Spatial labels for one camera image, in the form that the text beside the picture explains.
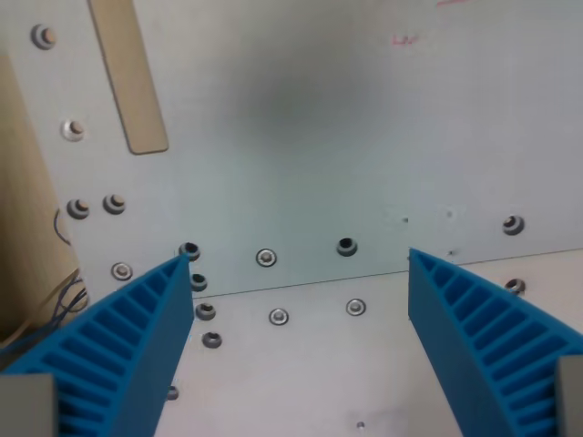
gray metal surface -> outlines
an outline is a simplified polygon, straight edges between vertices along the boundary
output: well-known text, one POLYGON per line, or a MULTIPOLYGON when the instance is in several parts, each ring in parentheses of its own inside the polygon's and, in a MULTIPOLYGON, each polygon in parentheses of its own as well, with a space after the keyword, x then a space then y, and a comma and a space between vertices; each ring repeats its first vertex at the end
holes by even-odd
MULTIPOLYGON (((526 300, 582 330, 582 263, 578 250, 469 269, 500 285, 524 278, 526 300)), ((156 437, 461 435, 407 319, 406 273, 202 301, 217 316, 195 321, 172 382, 180 397, 167 402, 156 437), (367 304, 360 317, 346 313, 352 298, 367 304), (274 308, 290 321, 270 324, 274 308), (208 331, 220 348, 202 346, 208 331)))
POLYGON ((559 358, 555 377, 558 437, 583 435, 582 371, 583 356, 571 355, 559 358))
POLYGON ((135 3, 170 143, 141 157, 87 4, 0 5, 60 203, 91 207, 67 227, 94 299, 118 260, 137 277, 185 241, 208 296, 400 271, 408 246, 464 263, 583 247, 583 3, 135 3), (38 23, 51 50, 30 42, 38 23), (100 207, 110 193, 123 214, 100 207))

blue ribbed gripper pad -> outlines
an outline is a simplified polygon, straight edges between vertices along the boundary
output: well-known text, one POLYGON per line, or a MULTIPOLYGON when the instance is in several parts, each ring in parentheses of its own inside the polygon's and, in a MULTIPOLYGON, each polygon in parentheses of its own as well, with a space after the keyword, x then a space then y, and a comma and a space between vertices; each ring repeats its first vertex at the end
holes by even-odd
POLYGON ((583 353, 583 337, 453 264, 409 260, 409 317, 463 435, 557 435, 557 359, 583 353))
POLYGON ((54 375, 61 437, 149 437, 193 319, 184 256, 92 305, 5 373, 54 375))

metal plate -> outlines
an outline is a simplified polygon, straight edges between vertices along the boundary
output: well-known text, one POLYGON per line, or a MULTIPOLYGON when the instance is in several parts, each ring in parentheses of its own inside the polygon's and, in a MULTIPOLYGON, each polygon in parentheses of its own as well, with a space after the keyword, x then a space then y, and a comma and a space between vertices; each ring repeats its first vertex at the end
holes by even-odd
POLYGON ((404 270, 408 246, 462 263, 583 247, 580 2, 135 3, 169 134, 156 156, 128 152, 87 4, 1 6, 61 205, 91 206, 67 225, 94 300, 115 262, 139 276, 187 240, 209 296, 404 270), (28 40, 36 23, 53 49, 28 40), (71 117, 78 143, 58 132, 71 117))
MULTIPOLYGON (((525 299, 582 330, 582 263, 572 251, 468 269, 500 284, 523 279, 525 299)), ((166 403, 157 437, 461 435, 407 319, 407 274, 202 301, 217 316, 193 325, 173 382, 180 396, 166 403), (366 302, 362 316, 346 313, 352 298, 366 302), (270 324, 274 308, 290 313, 287 324, 270 324), (202 346, 207 331, 222 336, 218 349, 202 346)))

beige plastic strip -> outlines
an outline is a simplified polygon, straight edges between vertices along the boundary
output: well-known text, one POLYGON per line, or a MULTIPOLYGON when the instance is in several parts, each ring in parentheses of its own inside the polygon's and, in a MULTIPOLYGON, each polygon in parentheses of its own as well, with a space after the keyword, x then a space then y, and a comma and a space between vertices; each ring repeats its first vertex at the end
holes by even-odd
MULTIPOLYGON (((15 72, 0 52, 0 340, 77 268, 75 253, 53 229, 57 208, 15 72)), ((66 235, 65 223, 57 225, 66 235)), ((38 313, 34 326, 51 318, 54 304, 38 313)))
POLYGON ((88 0, 129 149, 168 150, 168 138, 132 0, 88 0))

black cable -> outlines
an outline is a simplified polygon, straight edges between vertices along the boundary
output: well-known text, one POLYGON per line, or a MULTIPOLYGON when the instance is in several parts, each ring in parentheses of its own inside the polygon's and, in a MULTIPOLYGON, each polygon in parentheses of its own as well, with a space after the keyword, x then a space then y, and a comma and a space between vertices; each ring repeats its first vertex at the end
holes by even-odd
POLYGON ((6 346, 5 348, 0 349, 0 357, 2 355, 7 354, 7 353, 19 350, 20 348, 22 348, 22 347, 26 346, 28 343, 30 343, 32 340, 36 340, 38 338, 41 338, 42 336, 48 336, 48 335, 52 334, 55 330, 58 329, 60 323, 63 321, 65 316, 69 312, 71 312, 73 307, 75 307, 83 298, 85 298, 86 295, 87 295, 86 290, 82 289, 73 298, 73 300, 71 300, 71 302, 65 307, 65 309, 63 311, 61 311, 58 315, 53 317, 51 319, 51 321, 49 321, 43 327, 39 328, 36 332, 33 332, 32 334, 24 337, 23 339, 17 340, 14 343, 11 343, 10 345, 6 346))
POLYGON ((56 235, 68 246, 71 245, 71 242, 66 239, 63 234, 61 234, 58 230, 58 225, 56 222, 58 221, 58 215, 60 214, 61 210, 59 208, 56 209, 55 218, 53 218, 53 229, 55 230, 56 235))

